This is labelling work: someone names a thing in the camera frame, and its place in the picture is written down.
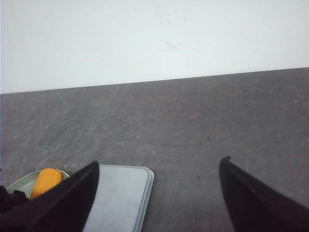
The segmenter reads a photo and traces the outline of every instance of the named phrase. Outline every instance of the yellow sponge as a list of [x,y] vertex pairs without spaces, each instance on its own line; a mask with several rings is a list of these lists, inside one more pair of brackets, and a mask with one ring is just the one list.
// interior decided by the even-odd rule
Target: yellow sponge
[[59,184],[61,178],[62,173],[60,171],[53,168],[43,169],[35,182],[30,199],[38,197]]

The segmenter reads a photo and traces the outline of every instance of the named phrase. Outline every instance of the white tray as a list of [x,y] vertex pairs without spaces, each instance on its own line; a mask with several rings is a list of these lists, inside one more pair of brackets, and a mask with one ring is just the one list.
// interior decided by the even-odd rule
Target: white tray
[[100,165],[84,232],[140,232],[154,180],[146,167]]

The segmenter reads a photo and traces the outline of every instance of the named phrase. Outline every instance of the black object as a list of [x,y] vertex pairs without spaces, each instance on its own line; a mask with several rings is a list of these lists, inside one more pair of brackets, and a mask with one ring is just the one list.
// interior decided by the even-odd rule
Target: black object
[[236,232],[309,232],[309,209],[277,193],[228,158],[221,160],[219,174]]
[[0,186],[0,214],[4,214],[27,200],[28,198],[24,192],[14,190],[14,193],[10,194],[4,186]]
[[45,194],[0,216],[1,232],[81,232],[98,186],[94,161]]

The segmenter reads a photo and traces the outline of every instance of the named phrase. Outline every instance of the light green plate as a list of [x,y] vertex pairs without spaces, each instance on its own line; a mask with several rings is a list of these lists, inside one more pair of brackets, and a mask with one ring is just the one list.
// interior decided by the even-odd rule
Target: light green plate
[[[62,180],[65,180],[68,177],[70,177],[69,174],[67,174],[66,172],[62,170],[58,170],[58,171],[62,173]],[[35,181],[37,180],[39,174],[40,174],[40,171],[36,171],[17,180],[15,183],[11,184],[7,188],[8,193],[13,193],[14,190],[19,190],[19,191],[23,191],[26,194],[27,198],[29,198],[31,195],[32,189],[34,187]]]

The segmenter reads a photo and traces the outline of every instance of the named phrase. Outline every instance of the white wall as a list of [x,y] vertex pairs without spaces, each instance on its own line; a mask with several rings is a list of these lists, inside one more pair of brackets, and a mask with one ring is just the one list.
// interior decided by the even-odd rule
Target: white wall
[[309,66],[308,0],[2,0],[1,92]]

